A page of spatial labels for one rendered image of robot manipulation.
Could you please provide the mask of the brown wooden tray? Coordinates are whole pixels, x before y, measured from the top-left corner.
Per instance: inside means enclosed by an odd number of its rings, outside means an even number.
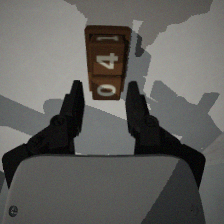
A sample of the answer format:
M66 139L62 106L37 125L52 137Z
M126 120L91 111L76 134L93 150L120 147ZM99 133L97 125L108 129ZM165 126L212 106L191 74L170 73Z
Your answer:
M91 71L90 71L90 58L89 58L89 43L93 34L119 34L122 35L126 45L125 51L125 64L124 72L122 75L122 88L121 92L124 90L128 50L129 50L129 41L130 41L131 30L128 26L109 26L109 25L87 25L85 28L85 43L86 43L86 57L87 57L87 70L88 70L88 81L89 81L89 92L92 92L91 89Z

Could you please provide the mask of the brown cube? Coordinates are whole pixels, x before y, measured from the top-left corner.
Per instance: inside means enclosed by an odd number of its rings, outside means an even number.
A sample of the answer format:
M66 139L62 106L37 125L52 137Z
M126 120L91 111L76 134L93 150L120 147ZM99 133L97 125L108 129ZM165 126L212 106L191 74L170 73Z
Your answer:
M119 34L93 34L89 43L92 75L122 75L126 45Z
M120 100L122 75L91 75L93 100Z

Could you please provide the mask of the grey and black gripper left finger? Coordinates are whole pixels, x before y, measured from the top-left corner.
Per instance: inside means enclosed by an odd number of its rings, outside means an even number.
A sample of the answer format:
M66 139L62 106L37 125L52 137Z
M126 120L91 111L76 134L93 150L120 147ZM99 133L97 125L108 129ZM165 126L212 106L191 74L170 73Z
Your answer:
M74 138L81 133L84 107L82 82L74 80L70 95L65 94L60 114L51 118L50 125L31 137L26 144L3 155L2 165L8 189L22 160L48 152L49 154L75 154Z

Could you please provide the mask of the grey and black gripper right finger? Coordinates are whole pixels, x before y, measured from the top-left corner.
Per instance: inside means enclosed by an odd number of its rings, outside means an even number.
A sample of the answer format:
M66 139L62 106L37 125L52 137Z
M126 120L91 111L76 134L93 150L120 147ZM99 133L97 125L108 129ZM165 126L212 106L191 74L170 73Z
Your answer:
M136 139L134 154L167 154L182 158L191 168L199 190L205 156L181 144L175 136L159 126L158 119L149 114L145 96L140 95L137 81L128 83L125 108L128 132Z

